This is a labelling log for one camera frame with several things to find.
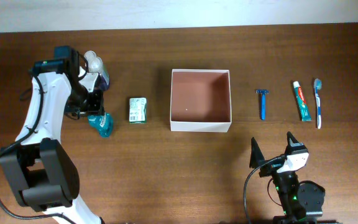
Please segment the dark blue pump bottle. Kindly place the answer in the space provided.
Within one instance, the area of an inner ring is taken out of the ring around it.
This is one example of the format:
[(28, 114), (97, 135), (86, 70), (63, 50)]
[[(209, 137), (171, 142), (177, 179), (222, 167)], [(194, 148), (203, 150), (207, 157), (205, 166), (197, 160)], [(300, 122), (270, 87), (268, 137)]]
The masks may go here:
[(92, 50), (87, 51), (85, 54), (85, 59), (88, 61), (88, 70), (91, 73), (99, 73), (101, 77), (101, 82), (99, 84), (99, 88), (102, 91), (106, 91), (110, 87), (110, 78), (109, 73), (104, 66), (103, 60), (96, 55)]

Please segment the teal mouthwash bottle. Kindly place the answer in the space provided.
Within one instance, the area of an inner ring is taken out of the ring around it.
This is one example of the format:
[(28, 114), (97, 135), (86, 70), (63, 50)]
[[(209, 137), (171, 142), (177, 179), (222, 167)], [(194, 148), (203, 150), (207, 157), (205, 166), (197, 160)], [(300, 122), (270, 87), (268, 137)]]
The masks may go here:
[(110, 137), (113, 131), (113, 118), (109, 113), (103, 115), (89, 115), (88, 116), (89, 125), (95, 128), (99, 135), (103, 138)]

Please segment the green white soap packet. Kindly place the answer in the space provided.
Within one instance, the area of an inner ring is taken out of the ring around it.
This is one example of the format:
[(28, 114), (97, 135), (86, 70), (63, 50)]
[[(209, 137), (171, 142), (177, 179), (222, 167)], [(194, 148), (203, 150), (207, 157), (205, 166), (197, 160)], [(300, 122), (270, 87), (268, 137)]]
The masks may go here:
[(131, 98), (129, 100), (129, 122), (146, 123), (147, 121), (147, 99)]

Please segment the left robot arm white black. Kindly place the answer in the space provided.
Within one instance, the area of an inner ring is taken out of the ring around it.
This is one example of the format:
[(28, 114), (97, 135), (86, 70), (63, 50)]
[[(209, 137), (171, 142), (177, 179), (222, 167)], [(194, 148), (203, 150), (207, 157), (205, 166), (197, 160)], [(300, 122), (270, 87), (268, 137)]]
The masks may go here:
[(90, 58), (66, 45), (55, 47), (53, 59), (34, 63), (32, 96), (25, 123), (8, 147), (0, 150), (3, 169), (17, 203), (36, 212), (32, 219), (58, 223), (103, 223), (80, 196), (76, 166), (63, 149), (63, 117), (86, 117), (107, 138), (113, 120), (105, 112), (99, 72)]

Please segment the green red toothpaste tube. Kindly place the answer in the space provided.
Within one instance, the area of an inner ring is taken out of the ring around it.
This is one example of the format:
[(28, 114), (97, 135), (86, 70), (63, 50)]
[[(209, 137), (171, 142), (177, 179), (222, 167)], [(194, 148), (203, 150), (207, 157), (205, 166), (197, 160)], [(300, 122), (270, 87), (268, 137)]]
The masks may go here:
[(311, 121), (311, 115), (308, 109), (308, 106), (305, 101), (305, 97), (303, 95), (303, 91), (301, 89), (301, 86), (298, 81), (293, 82), (294, 87), (294, 93), (296, 97), (296, 101), (298, 104), (298, 109), (300, 111), (301, 120), (303, 122), (305, 121)]

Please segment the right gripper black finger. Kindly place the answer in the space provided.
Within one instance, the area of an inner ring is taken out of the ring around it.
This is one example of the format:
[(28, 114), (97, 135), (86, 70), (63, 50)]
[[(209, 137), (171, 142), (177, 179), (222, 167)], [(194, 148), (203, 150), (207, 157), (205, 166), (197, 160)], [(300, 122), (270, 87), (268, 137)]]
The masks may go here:
[(249, 167), (255, 169), (255, 168), (263, 165), (264, 162), (265, 162), (265, 158), (262, 154), (262, 151), (260, 150), (260, 147), (259, 147), (255, 137), (253, 137), (251, 139), (251, 154), (250, 154)]
[(290, 131), (287, 132), (286, 155), (295, 155), (305, 153), (305, 145), (299, 142)]

